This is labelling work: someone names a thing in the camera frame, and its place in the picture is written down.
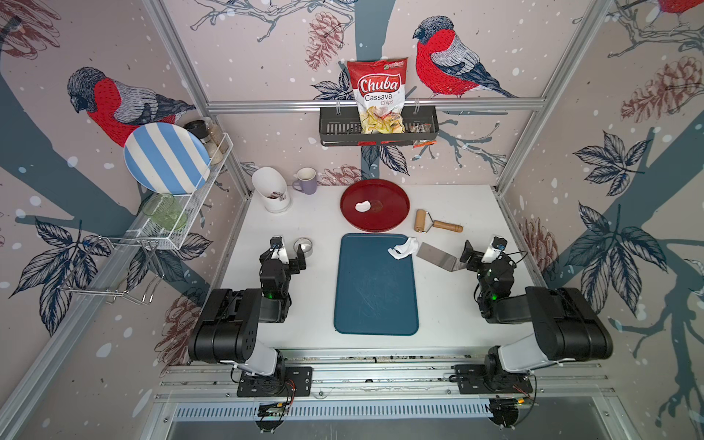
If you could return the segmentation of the metal spatula wooden handle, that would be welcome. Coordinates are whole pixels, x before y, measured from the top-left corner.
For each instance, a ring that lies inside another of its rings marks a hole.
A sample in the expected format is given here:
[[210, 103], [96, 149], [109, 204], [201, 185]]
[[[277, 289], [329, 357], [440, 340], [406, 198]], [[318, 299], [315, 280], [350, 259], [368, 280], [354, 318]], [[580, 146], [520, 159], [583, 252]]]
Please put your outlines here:
[[416, 256], [445, 271], [454, 272], [467, 269], [466, 262], [461, 262], [457, 257], [427, 243], [421, 244]]

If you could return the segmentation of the wooden dough roller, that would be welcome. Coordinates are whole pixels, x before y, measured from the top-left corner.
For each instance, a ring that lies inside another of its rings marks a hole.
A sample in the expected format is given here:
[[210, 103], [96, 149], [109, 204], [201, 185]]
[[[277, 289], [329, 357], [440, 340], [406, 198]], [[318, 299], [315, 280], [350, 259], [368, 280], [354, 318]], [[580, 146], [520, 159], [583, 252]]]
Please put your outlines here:
[[414, 231], [417, 233], [427, 233], [431, 229], [442, 229], [454, 233], [462, 233], [464, 228], [462, 225], [451, 224], [440, 220], [434, 220], [429, 212], [424, 209], [416, 211], [414, 220]]

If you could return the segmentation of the white dough piece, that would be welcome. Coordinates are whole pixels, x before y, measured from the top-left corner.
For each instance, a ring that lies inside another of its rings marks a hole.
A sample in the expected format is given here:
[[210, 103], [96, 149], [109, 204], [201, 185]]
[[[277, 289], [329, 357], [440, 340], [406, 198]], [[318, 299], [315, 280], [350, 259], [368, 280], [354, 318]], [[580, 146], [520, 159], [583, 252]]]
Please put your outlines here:
[[390, 247], [388, 253], [396, 260], [403, 260], [414, 255], [418, 249], [420, 249], [420, 243], [417, 238], [409, 236], [403, 244]]

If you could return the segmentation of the teal cutting board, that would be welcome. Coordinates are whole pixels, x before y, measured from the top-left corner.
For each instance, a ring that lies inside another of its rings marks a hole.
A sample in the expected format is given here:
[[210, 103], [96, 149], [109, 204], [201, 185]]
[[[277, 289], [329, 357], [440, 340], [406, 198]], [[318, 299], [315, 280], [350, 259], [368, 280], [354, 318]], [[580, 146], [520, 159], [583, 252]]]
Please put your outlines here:
[[341, 238], [334, 326], [344, 335], [410, 337], [419, 329], [413, 259], [389, 253], [399, 234], [349, 233]]

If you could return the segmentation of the round cut dough wrapper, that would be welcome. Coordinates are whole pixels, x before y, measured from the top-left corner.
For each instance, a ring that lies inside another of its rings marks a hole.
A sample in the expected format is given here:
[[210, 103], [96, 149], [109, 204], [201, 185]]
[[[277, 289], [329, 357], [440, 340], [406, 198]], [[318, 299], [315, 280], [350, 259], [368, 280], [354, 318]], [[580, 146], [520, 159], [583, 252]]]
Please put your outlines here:
[[370, 201], [363, 201], [355, 205], [355, 209], [359, 213], [366, 213], [371, 209]]

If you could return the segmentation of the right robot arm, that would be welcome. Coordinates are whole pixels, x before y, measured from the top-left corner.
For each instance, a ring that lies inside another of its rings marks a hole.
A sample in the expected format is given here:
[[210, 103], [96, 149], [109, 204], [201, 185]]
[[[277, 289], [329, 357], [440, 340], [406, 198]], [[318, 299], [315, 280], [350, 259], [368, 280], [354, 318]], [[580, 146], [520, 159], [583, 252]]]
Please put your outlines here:
[[512, 295], [517, 262], [497, 236], [485, 252], [465, 242], [460, 263], [476, 273], [475, 302], [489, 324], [529, 323], [533, 333], [511, 344], [494, 346], [485, 357], [484, 378], [492, 388], [560, 362], [608, 359], [612, 337], [581, 291], [528, 286]]

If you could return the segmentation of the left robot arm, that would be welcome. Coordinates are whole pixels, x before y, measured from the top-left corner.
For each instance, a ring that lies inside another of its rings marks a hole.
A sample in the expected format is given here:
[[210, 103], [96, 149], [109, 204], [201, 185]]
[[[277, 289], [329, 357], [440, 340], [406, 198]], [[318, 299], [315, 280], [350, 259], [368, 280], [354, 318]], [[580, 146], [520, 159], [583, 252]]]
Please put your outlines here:
[[284, 381], [283, 357], [258, 341], [260, 324], [282, 324], [293, 304], [293, 275], [306, 269], [306, 247], [298, 244], [290, 257], [275, 236], [260, 255], [260, 286], [235, 291], [214, 289], [203, 306], [188, 342], [194, 361], [229, 364], [256, 379]]

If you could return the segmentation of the purple mug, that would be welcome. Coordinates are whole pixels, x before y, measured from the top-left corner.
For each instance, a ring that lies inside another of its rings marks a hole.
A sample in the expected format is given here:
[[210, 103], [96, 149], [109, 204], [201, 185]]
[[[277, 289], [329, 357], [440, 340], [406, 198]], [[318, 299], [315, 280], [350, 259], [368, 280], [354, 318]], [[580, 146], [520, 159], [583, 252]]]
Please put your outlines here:
[[291, 185], [299, 193], [313, 195], [317, 191], [317, 172], [314, 168], [304, 167], [295, 174]]

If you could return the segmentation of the white cutlery holder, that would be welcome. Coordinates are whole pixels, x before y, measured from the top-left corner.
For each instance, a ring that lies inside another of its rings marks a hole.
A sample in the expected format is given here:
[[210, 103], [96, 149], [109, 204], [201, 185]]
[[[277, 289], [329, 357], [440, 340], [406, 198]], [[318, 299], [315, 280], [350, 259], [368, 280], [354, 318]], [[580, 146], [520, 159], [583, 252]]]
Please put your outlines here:
[[280, 214], [289, 209], [291, 197], [280, 172], [271, 167], [262, 167], [253, 173], [252, 184], [268, 212]]

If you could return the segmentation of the red round tray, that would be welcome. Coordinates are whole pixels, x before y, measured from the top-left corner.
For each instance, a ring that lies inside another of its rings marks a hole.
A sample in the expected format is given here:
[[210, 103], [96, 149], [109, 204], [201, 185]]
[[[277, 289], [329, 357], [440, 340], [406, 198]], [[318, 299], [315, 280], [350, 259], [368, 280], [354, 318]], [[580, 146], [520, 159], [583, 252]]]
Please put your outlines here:
[[[359, 213], [355, 205], [363, 201], [370, 201], [371, 209]], [[382, 179], [363, 180], [350, 185], [343, 192], [339, 206], [350, 225], [370, 233], [386, 232], [398, 227], [407, 218], [411, 208], [410, 199], [403, 188]]]

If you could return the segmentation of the spice jar silver lid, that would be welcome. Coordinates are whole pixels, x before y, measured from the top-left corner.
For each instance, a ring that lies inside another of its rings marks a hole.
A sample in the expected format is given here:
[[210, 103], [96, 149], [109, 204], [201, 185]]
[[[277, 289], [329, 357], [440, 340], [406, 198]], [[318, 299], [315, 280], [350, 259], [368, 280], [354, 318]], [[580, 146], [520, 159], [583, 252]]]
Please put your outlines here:
[[225, 141], [225, 133], [216, 121], [210, 117], [205, 118], [205, 126], [209, 135], [209, 141], [205, 144], [212, 165], [223, 161], [227, 153], [228, 146]]

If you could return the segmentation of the blue striped plate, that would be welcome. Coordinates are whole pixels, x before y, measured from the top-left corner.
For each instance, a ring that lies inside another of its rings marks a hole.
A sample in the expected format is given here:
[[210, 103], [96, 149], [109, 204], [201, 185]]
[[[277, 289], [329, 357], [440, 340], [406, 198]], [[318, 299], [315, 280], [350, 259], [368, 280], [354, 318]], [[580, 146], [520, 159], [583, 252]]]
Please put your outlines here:
[[210, 177], [211, 158], [203, 143], [173, 124], [136, 129], [126, 141], [124, 157], [133, 178], [157, 194], [192, 194]]

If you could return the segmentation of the Chuba cassava chips bag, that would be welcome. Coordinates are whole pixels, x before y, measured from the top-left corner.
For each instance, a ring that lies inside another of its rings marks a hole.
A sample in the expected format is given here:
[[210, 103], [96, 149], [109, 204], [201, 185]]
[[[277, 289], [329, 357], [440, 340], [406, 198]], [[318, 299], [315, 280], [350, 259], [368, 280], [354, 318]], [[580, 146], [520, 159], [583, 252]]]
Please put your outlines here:
[[402, 112], [407, 62], [402, 58], [346, 65], [363, 134], [405, 132]]

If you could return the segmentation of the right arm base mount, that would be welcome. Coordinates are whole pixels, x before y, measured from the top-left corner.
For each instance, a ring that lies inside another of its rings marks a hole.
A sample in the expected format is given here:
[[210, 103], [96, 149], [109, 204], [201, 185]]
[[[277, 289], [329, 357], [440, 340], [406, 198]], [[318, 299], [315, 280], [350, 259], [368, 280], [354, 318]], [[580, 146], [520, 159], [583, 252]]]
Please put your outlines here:
[[495, 359], [484, 364], [458, 364], [448, 380], [458, 385], [464, 395], [518, 393], [527, 396], [534, 391], [527, 374], [507, 372]]

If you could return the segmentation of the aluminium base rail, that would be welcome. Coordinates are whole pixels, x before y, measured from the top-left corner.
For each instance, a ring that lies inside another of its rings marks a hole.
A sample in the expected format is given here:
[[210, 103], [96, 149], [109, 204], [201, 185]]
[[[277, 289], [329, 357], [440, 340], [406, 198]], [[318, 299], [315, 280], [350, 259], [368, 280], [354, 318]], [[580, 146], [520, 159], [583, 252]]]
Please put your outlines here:
[[513, 420], [555, 412], [549, 399], [584, 398], [598, 421], [610, 423], [622, 407], [598, 363], [545, 368], [505, 389], [489, 386], [476, 357], [333, 357], [287, 354], [282, 385], [257, 387], [225, 365], [168, 368], [152, 398], [148, 429], [167, 434], [178, 422], [279, 422], [489, 418]]

